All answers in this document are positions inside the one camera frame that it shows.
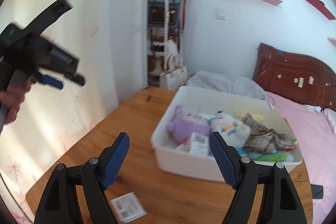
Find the person's left hand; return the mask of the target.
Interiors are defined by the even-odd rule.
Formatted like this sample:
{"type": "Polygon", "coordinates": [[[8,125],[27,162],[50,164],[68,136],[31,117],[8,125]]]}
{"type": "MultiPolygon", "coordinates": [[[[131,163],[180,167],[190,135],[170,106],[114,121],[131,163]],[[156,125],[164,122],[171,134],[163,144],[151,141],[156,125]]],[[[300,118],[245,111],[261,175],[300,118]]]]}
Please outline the person's left hand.
{"type": "Polygon", "coordinates": [[[9,85],[7,90],[1,91],[1,105],[7,108],[4,124],[12,123],[17,119],[21,104],[30,90],[31,81],[28,79],[21,85],[9,85]]]}

